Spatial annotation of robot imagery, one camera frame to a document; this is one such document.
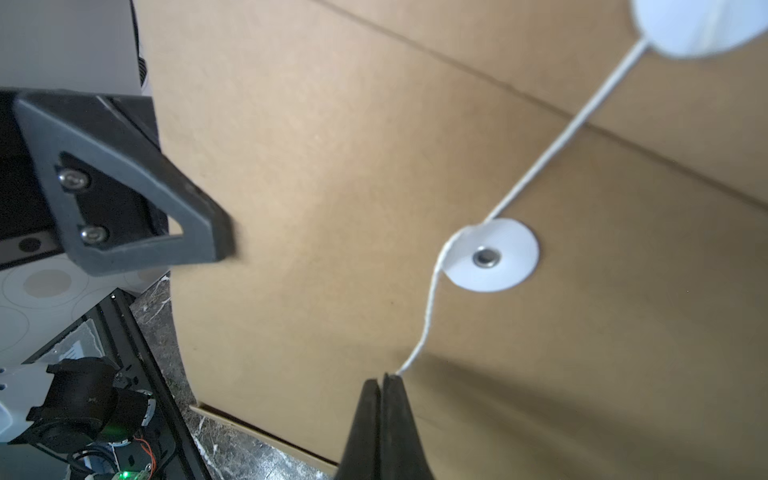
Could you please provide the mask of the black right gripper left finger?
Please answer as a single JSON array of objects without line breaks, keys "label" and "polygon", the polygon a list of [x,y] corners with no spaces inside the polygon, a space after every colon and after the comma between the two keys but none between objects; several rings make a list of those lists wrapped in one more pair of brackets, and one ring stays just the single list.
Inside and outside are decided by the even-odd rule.
[{"label": "black right gripper left finger", "polygon": [[335,480],[380,478],[381,389],[375,379],[363,383]]}]

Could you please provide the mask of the kraft file bag stack top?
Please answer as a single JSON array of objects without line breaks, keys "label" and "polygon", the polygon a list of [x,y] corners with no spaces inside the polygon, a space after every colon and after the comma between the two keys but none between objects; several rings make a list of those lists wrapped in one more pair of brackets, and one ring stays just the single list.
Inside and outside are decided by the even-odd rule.
[{"label": "kraft file bag stack top", "polygon": [[[481,222],[638,39],[625,1],[141,1],[166,156],[237,252],[172,271],[197,405],[329,464]],[[653,51],[442,280],[404,380],[439,479],[767,475],[767,38]]]}]

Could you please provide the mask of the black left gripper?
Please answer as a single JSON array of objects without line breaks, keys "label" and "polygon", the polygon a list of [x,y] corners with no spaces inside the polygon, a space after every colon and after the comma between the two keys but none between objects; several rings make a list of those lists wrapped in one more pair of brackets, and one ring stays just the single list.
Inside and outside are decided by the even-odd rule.
[{"label": "black left gripper", "polygon": [[221,261],[229,215],[163,153],[148,96],[1,91],[1,268],[93,276]]}]

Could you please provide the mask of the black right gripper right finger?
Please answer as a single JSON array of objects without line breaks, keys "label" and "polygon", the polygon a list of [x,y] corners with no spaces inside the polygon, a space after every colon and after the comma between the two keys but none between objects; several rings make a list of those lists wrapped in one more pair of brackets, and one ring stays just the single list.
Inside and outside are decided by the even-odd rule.
[{"label": "black right gripper right finger", "polygon": [[403,379],[397,375],[385,375],[382,383],[381,478],[434,478]]}]

